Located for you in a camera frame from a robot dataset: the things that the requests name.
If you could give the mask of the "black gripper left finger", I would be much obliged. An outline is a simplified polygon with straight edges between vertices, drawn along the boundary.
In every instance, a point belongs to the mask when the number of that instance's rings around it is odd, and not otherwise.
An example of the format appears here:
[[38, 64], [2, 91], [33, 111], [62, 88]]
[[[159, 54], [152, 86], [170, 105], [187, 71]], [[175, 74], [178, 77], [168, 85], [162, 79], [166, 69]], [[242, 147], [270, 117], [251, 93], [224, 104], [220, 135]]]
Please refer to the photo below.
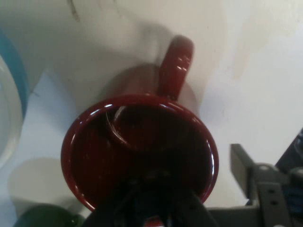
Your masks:
[[165, 169], [143, 176], [121, 171], [114, 189], [85, 219], [85, 227], [216, 227], [195, 192]]

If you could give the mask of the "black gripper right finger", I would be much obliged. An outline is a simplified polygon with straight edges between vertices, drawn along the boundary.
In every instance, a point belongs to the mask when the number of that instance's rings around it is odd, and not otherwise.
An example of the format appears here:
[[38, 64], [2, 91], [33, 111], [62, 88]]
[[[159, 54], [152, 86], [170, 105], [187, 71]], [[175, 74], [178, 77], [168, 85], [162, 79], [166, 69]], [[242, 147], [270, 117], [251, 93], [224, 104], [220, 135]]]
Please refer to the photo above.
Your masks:
[[210, 209], [219, 227], [301, 227], [303, 225], [303, 133], [273, 166], [255, 163], [240, 144], [230, 145], [231, 172], [248, 202]]

